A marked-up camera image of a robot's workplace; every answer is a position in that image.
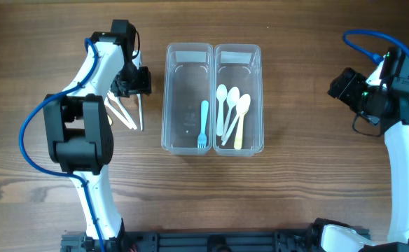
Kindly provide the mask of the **white plastic fork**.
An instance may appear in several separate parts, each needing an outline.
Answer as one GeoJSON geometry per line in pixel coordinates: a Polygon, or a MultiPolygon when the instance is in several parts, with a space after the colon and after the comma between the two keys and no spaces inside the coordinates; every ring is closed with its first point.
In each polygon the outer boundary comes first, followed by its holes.
{"type": "Polygon", "coordinates": [[[127,119],[127,121],[129,122],[129,124],[131,124],[132,128],[134,130],[137,129],[136,124],[134,123],[132,117],[130,116],[130,114],[127,112],[126,108],[123,106],[123,104],[120,101],[119,97],[116,97],[116,103],[117,105],[120,107],[121,111],[123,112],[123,115],[125,116],[125,118],[127,119]]]}
{"type": "Polygon", "coordinates": [[[125,118],[125,116],[123,115],[123,112],[120,110],[120,112],[118,112],[118,110],[116,108],[114,108],[111,105],[111,101],[116,103],[116,96],[114,95],[114,93],[112,93],[111,91],[108,91],[107,93],[107,97],[104,100],[105,106],[107,106],[111,112],[129,129],[133,130],[131,124],[129,124],[129,122],[127,121],[127,119],[125,118]]]}
{"type": "Polygon", "coordinates": [[[139,104],[139,124],[140,130],[144,131],[144,114],[143,114],[143,100],[142,94],[137,94],[138,104],[139,104]]]}

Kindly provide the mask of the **white plastic spoon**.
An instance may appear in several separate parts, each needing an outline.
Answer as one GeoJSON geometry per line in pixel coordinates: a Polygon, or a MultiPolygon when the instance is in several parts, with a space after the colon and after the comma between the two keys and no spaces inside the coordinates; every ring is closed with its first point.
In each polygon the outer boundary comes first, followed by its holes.
{"type": "Polygon", "coordinates": [[[223,136],[223,104],[228,95],[227,87],[224,84],[220,84],[216,90],[216,98],[219,103],[216,121],[216,135],[218,137],[223,136]]]}
{"type": "Polygon", "coordinates": [[[232,109],[237,105],[237,102],[240,99],[240,90],[238,87],[232,87],[227,95],[226,101],[228,105],[228,112],[226,114],[226,119],[224,122],[224,128],[223,128],[223,136],[226,135],[226,132],[228,131],[229,123],[230,123],[230,114],[232,112],[232,109]]]}
{"type": "MultiPolygon", "coordinates": [[[[239,99],[237,105],[236,105],[236,112],[237,112],[237,113],[240,113],[240,112],[249,110],[250,103],[251,103],[251,97],[250,97],[250,95],[249,95],[249,94],[244,94],[244,95],[242,95],[242,96],[240,97],[240,99],[239,99]]],[[[223,146],[227,143],[227,141],[229,140],[230,135],[231,135],[232,132],[233,132],[233,129],[234,129],[233,123],[234,123],[234,120],[232,121],[231,125],[230,125],[229,128],[228,128],[228,131],[226,132],[226,135],[225,135],[224,138],[223,138],[223,141],[222,141],[222,145],[223,145],[223,146]]]]}

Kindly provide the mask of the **light blue plastic fork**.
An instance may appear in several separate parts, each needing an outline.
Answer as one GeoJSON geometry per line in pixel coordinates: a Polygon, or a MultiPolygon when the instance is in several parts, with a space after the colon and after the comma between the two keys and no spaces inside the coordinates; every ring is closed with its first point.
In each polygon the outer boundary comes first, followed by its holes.
{"type": "Polygon", "coordinates": [[[207,100],[203,100],[200,105],[200,133],[197,137],[197,147],[198,148],[205,148],[207,145],[206,128],[207,128],[208,112],[209,112],[209,102],[207,100]]]}

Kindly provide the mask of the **yellow plastic spoon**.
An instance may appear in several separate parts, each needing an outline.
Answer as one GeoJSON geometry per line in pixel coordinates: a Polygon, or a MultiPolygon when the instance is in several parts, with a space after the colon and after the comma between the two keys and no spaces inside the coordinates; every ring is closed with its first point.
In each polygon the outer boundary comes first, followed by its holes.
{"type": "Polygon", "coordinates": [[[243,131],[244,131],[244,117],[248,113],[248,110],[237,113],[236,118],[234,119],[233,126],[235,130],[235,139],[234,139],[234,149],[240,150],[243,143],[243,131]]]}

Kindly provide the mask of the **yellow plastic fork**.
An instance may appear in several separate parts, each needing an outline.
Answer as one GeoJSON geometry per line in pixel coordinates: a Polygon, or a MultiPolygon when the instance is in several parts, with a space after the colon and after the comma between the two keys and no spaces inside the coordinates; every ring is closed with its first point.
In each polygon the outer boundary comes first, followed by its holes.
{"type": "Polygon", "coordinates": [[[108,118],[109,125],[112,126],[113,121],[112,121],[111,117],[109,115],[107,115],[107,118],[108,118]]]}

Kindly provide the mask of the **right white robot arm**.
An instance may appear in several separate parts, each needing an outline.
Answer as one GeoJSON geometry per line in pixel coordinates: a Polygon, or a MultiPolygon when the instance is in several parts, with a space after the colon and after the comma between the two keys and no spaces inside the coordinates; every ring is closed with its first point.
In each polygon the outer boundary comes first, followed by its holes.
{"type": "Polygon", "coordinates": [[[369,76],[346,68],[330,84],[339,99],[372,125],[380,126],[391,167],[391,222],[387,240],[409,245],[409,52],[390,47],[369,76]]]}

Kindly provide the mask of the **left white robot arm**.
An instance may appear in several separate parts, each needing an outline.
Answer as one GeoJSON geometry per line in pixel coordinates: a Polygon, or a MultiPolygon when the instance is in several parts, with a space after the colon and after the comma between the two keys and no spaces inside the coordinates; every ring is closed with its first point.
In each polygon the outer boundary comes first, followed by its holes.
{"type": "Polygon", "coordinates": [[[80,249],[129,251],[130,238],[113,200],[109,163],[114,142],[108,95],[149,95],[151,73],[141,63],[140,37],[128,20],[85,40],[87,55],[60,97],[46,96],[43,116],[50,159],[76,186],[87,221],[80,249]]]}

